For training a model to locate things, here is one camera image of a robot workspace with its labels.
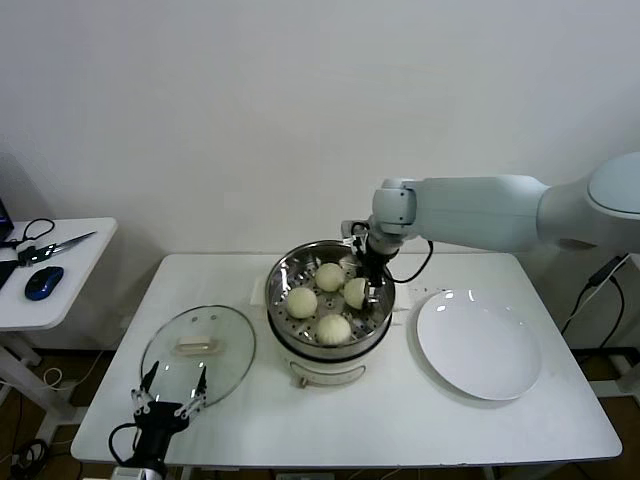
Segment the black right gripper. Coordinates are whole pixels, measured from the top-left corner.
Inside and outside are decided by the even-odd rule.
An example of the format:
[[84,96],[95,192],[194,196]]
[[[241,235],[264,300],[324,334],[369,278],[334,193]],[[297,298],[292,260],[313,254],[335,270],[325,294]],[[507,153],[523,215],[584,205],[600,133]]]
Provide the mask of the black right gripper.
[[363,273],[363,276],[370,283],[365,289],[365,304],[368,308],[374,308],[381,302],[379,287],[384,283],[393,282],[387,268],[387,264],[393,259],[393,254],[376,251],[370,245],[369,240],[365,240],[362,244],[362,238],[359,235],[351,235],[349,245],[354,257],[356,272]]

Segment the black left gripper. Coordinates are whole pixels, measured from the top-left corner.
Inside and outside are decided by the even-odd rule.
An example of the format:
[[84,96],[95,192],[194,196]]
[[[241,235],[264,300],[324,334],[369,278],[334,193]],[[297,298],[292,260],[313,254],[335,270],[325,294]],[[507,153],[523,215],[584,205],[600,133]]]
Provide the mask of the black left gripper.
[[153,402],[150,388],[157,373],[156,361],[147,371],[137,389],[131,391],[134,405],[134,423],[140,430],[134,448],[136,461],[163,461],[172,437],[187,429],[189,417],[197,415],[207,398],[207,367],[203,366],[193,396],[188,403]]

